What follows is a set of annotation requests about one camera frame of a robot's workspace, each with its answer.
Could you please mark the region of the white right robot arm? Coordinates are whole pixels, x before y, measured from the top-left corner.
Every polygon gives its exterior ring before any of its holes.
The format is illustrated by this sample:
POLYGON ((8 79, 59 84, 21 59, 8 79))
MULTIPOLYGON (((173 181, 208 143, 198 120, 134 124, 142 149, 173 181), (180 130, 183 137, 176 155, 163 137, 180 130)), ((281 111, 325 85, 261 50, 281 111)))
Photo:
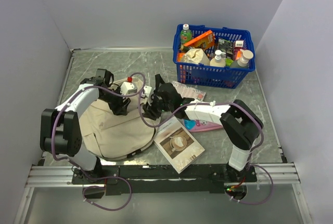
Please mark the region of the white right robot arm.
POLYGON ((146 119, 156 120, 163 112, 170 112, 170 117, 221 125, 233 144, 227 169, 232 181, 240 181, 245 176, 253 151, 264 141, 262 121, 242 100, 203 102, 182 97, 171 83, 163 83, 155 87, 145 104, 138 102, 138 110, 143 122, 152 128, 162 124, 154 126, 146 119))

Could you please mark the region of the beige canvas backpack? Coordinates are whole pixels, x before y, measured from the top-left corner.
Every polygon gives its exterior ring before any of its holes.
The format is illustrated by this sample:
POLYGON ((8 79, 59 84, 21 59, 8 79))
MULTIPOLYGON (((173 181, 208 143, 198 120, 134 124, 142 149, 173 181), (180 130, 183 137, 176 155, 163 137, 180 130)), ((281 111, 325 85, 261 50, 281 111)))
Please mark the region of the beige canvas backpack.
POLYGON ((136 151, 147 149, 153 142, 160 119, 141 119, 138 95, 130 98, 127 115, 116 116, 106 102, 96 100, 79 119, 85 147, 105 160, 121 160, 136 151))

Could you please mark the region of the coffee cover book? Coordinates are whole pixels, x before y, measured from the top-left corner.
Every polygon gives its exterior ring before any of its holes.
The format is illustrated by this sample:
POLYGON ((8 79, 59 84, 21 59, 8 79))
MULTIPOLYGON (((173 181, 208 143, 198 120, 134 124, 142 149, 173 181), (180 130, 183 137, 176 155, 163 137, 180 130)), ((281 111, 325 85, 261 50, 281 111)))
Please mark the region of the coffee cover book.
POLYGON ((176 117, 158 128, 154 143, 179 174, 205 151, 176 117))

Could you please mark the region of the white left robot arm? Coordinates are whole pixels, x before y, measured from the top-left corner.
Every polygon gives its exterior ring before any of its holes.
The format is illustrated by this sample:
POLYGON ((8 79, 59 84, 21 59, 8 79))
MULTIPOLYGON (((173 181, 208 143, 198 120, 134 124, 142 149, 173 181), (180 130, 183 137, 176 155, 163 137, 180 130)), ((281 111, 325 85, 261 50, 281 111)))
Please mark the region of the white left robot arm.
POLYGON ((41 115, 40 148, 50 153, 55 161, 67 160, 83 169, 90 183, 98 183, 103 170, 98 167, 99 159, 82 147, 79 118, 88 107, 100 99, 114 115, 126 115, 130 103, 121 90, 109 89, 114 75, 106 69, 98 69, 96 75, 85 78, 77 91, 63 104, 54 109, 45 109, 41 115))

